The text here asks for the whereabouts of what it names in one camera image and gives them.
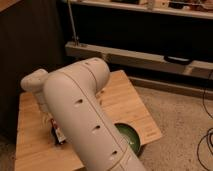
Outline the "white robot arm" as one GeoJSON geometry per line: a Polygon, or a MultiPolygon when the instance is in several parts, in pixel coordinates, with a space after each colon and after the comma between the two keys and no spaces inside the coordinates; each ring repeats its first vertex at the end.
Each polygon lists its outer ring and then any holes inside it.
{"type": "Polygon", "coordinates": [[[109,77],[107,63],[93,57],[52,72],[38,69],[20,85],[53,117],[87,171],[146,171],[96,98],[109,77]]]}

